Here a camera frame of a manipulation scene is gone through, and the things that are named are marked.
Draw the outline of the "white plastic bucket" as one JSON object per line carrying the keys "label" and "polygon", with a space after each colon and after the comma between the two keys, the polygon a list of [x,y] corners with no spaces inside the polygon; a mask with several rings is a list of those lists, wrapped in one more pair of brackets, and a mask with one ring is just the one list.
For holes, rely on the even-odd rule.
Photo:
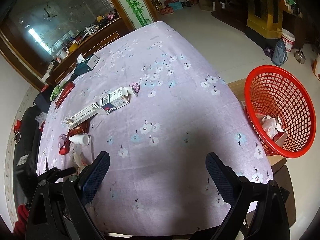
{"label": "white plastic bucket", "polygon": [[290,53],[294,42],[296,40],[295,36],[289,32],[288,30],[282,28],[281,29],[281,39],[283,40],[284,44],[285,44],[285,48],[286,48],[286,52]]}

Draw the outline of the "green cloth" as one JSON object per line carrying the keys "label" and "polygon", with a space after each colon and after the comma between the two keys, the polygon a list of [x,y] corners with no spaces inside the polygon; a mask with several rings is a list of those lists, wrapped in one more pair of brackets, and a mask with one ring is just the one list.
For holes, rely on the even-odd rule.
{"label": "green cloth", "polygon": [[61,91],[63,90],[63,88],[59,85],[56,85],[50,95],[50,101],[53,102],[57,96],[61,93]]}

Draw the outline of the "metal kettle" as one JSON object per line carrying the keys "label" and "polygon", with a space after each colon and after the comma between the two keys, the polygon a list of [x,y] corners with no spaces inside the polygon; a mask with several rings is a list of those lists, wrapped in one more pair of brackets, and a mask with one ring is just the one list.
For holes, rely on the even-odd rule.
{"label": "metal kettle", "polygon": [[298,63],[304,64],[305,56],[304,56],[303,51],[302,51],[301,48],[299,50],[295,51],[294,57],[295,57],[295,59],[297,60]]}

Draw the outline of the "white orange appliance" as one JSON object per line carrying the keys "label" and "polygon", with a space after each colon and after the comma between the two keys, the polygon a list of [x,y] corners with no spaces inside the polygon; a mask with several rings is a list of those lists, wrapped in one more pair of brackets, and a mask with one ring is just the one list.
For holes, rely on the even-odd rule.
{"label": "white orange appliance", "polygon": [[320,80],[320,54],[317,55],[311,66],[315,77]]}

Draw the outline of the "purple floral bed sheet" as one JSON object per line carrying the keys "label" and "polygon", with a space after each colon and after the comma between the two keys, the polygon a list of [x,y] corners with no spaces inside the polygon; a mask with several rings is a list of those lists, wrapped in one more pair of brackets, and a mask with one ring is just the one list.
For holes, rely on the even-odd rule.
{"label": "purple floral bed sheet", "polygon": [[[273,179],[240,102],[210,63],[167,24],[133,31],[98,57],[61,106],[50,107],[36,172],[71,167],[75,154],[91,163],[108,152],[110,168],[87,206],[100,231],[173,236],[219,225],[230,206],[206,169],[210,152],[252,182]],[[90,121],[89,145],[59,154],[67,118],[133,83],[140,90],[128,105]]]}

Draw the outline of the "white blue medicine box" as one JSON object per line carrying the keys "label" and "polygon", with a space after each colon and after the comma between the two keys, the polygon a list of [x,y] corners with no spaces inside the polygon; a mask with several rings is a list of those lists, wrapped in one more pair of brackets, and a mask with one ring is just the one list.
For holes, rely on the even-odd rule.
{"label": "white blue medicine box", "polygon": [[109,115],[121,107],[128,105],[130,103],[130,97],[133,95],[137,96],[137,93],[132,87],[120,87],[101,97],[97,113]]}

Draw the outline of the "small purple wrapper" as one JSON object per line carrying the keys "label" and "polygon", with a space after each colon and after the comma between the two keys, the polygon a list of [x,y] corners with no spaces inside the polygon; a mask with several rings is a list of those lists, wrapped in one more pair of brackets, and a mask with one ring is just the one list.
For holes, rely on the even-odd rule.
{"label": "small purple wrapper", "polygon": [[131,88],[135,91],[136,94],[138,94],[139,91],[140,91],[140,84],[134,82],[134,83],[131,84]]}

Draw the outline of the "white spray bottle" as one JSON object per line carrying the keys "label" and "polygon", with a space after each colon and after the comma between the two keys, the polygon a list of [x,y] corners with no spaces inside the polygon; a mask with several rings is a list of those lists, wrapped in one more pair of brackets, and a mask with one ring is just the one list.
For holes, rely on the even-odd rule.
{"label": "white spray bottle", "polygon": [[76,145],[89,145],[90,137],[87,134],[76,134],[69,137],[69,141]]}

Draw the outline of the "red mesh trash basket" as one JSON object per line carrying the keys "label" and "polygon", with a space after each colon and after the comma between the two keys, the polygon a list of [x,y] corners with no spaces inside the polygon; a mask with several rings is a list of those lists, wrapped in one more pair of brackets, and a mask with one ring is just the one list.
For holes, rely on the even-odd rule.
{"label": "red mesh trash basket", "polygon": [[[309,94],[297,78],[277,66],[259,66],[246,78],[244,98],[245,112],[266,155],[298,158],[308,152],[316,135],[316,113]],[[287,131],[283,147],[264,132],[256,113],[280,117]]]}

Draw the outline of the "teal tissue box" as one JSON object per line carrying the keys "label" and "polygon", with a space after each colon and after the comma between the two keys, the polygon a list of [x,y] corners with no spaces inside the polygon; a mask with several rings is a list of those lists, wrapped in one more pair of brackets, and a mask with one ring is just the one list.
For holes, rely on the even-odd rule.
{"label": "teal tissue box", "polygon": [[92,71],[95,68],[96,64],[99,62],[99,60],[100,58],[95,54],[92,54],[89,57],[84,57],[82,54],[80,54],[77,58],[77,64],[74,73],[77,76],[80,76],[82,74]]}

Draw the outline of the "wooden headboard cabinet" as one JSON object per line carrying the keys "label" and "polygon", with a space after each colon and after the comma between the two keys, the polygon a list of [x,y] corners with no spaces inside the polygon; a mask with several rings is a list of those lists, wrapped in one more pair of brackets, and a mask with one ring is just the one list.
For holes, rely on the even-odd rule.
{"label": "wooden headboard cabinet", "polygon": [[87,58],[131,31],[133,31],[133,29],[128,28],[122,18],[118,18],[107,24],[86,38],[74,51],[69,53],[69,55],[50,72],[45,83],[56,85],[75,69],[77,58],[80,54],[82,54],[84,58]]}

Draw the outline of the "purple and red wrapper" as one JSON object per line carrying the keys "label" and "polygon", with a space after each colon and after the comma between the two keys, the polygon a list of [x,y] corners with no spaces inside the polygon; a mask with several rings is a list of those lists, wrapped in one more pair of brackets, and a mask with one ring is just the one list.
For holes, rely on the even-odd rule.
{"label": "purple and red wrapper", "polygon": [[69,136],[66,134],[62,134],[59,136],[59,155],[66,155],[69,153],[71,141],[69,140]]}

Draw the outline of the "red and white package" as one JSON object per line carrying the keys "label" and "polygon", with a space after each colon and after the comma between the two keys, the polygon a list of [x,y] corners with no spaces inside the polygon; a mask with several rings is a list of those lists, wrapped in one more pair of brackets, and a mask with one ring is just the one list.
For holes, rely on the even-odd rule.
{"label": "red and white package", "polygon": [[276,143],[276,145],[283,147],[285,140],[287,139],[287,131],[279,116],[272,118],[269,115],[263,115],[256,113],[260,126],[268,137]]}

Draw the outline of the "long white cardboard box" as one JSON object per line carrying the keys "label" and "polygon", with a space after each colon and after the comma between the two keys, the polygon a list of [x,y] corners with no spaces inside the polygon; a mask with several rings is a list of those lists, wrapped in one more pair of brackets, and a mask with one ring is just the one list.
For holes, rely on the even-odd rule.
{"label": "long white cardboard box", "polygon": [[91,117],[95,116],[98,112],[97,109],[99,108],[99,105],[95,102],[91,105],[85,107],[78,113],[74,114],[70,118],[65,119],[65,123],[68,127],[68,129],[74,129],[78,127],[83,122],[87,121]]}

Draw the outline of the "dark red snack wrapper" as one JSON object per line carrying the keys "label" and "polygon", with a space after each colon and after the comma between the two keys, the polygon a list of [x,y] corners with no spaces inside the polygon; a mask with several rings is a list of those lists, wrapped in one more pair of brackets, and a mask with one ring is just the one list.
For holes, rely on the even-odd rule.
{"label": "dark red snack wrapper", "polygon": [[86,121],[86,122],[83,122],[81,123],[79,126],[73,128],[73,129],[70,129],[67,133],[67,135],[69,137],[72,137],[74,135],[77,135],[77,134],[85,134],[89,131],[89,122]]}

